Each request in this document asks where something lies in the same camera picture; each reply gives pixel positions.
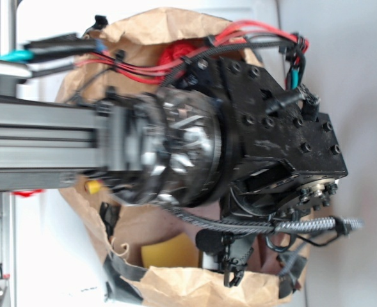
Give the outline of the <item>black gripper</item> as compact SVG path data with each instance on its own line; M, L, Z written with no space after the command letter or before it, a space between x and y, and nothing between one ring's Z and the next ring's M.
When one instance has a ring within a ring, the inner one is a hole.
M200 230L195 237L197 248L210 256L216 264L213 270L223 274L225 287L236 287L240 284L254 251L254 241L254 234L233 234L213 230Z

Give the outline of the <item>robot arm with motor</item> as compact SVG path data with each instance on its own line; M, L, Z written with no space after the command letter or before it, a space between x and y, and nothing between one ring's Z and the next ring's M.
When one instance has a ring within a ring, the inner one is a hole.
M0 95L0 192L101 180L122 204L201 227L198 247L217 257L227 287L241 282L259 233L294 242L348 231L337 218L301 220L347 173L318 97L239 61L200 59L155 93L108 88L94 104Z

